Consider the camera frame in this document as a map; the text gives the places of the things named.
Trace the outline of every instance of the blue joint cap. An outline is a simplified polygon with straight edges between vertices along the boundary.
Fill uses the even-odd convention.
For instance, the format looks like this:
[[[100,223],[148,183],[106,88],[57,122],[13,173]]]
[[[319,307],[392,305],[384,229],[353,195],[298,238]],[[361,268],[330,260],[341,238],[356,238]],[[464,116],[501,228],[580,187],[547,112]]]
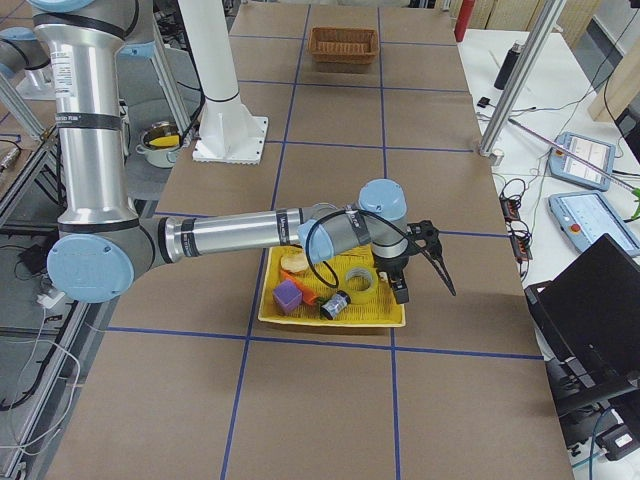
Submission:
[[[11,27],[2,30],[0,38],[4,40],[36,40],[36,35],[26,27]]]
[[[87,303],[117,297],[134,279],[127,254],[106,238],[89,234],[58,240],[47,257],[47,270],[57,289]]]
[[[393,180],[379,178],[367,183],[360,190],[358,204],[363,210],[380,215],[393,222],[407,214],[407,202],[402,187]]]
[[[11,70],[4,63],[0,63],[0,74],[2,74],[7,80],[11,80],[13,77],[15,77],[16,72]]]
[[[45,12],[69,13],[91,5],[95,0],[27,0]]]
[[[311,231],[311,227],[317,222],[309,220],[298,227],[298,238],[302,248],[307,246],[307,237]],[[330,260],[336,256],[333,249],[331,237],[322,225],[319,225],[313,232],[313,237],[309,243],[309,258],[314,265],[325,260]]]
[[[152,58],[154,47],[155,42],[133,43],[131,45],[125,45],[119,54],[128,57]]]

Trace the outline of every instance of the woven basket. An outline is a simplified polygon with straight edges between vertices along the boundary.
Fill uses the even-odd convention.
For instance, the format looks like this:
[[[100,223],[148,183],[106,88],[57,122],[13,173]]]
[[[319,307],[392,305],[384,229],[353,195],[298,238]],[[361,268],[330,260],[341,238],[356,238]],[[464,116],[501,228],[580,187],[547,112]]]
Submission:
[[[313,27],[309,53],[316,62],[372,63],[380,52],[378,32],[365,28]]]

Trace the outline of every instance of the black cylinder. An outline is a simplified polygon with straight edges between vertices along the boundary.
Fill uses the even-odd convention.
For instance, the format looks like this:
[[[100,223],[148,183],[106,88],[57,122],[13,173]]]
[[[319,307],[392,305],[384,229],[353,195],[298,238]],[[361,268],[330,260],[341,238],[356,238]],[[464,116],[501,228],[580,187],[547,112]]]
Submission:
[[[513,67],[515,67],[516,61],[520,56],[520,52],[522,52],[522,45],[519,43],[514,43],[513,47],[511,47],[507,52],[507,56],[504,57],[504,62],[502,62],[502,67],[500,67],[498,77],[493,84],[493,86],[498,90],[503,90],[504,86],[507,84],[507,80],[509,80],[511,72],[513,72]]]

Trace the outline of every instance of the brown table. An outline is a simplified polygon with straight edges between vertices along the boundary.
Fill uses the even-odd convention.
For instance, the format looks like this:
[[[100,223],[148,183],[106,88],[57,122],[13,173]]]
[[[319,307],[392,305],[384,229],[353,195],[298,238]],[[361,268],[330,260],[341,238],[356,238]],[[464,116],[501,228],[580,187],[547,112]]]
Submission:
[[[379,29],[380,60],[318,71],[305,34],[346,25]],[[263,159],[187,152],[158,214],[345,204],[386,176],[443,231],[458,296],[414,258],[406,327],[287,329],[256,318],[261,251],[149,272],[47,478],[573,478],[447,14],[248,4],[231,42],[243,101],[270,118]]]

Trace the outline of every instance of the yellow object in pot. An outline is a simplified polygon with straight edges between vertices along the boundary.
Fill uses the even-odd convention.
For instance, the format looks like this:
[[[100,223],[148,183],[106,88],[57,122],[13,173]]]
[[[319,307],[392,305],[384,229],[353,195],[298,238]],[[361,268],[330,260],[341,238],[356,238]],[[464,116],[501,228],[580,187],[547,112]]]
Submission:
[[[156,148],[175,147],[180,142],[178,135],[167,135],[166,137],[154,138],[149,145]]]

